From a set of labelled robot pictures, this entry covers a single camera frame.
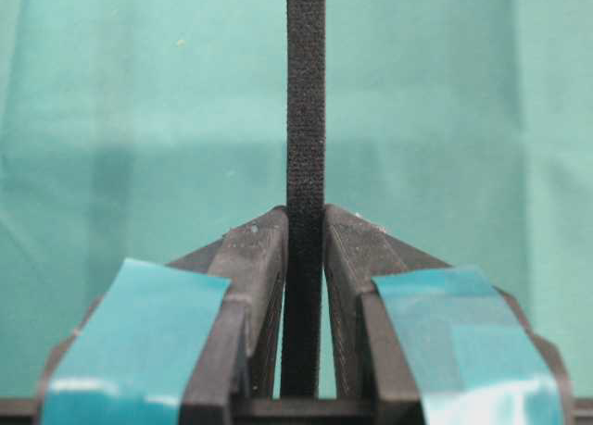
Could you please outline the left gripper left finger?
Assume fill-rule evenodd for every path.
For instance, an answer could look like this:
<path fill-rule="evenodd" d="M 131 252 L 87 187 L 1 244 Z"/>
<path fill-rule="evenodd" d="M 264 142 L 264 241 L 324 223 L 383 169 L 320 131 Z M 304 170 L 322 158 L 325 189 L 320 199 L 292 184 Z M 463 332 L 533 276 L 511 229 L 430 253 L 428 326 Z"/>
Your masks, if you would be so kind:
<path fill-rule="evenodd" d="M 277 206 L 165 266 L 126 259 L 51 352 L 40 424 L 228 424 L 271 394 L 288 217 Z"/>

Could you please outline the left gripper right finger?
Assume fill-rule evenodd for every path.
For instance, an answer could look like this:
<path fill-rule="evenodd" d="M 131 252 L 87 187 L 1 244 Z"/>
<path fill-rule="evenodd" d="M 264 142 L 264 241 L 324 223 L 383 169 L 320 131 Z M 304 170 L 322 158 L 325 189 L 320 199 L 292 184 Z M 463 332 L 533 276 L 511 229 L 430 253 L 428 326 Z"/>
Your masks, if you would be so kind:
<path fill-rule="evenodd" d="M 569 424 L 573 393 L 554 344 L 516 299 L 329 205 L 324 272 L 337 391 L 378 424 Z"/>

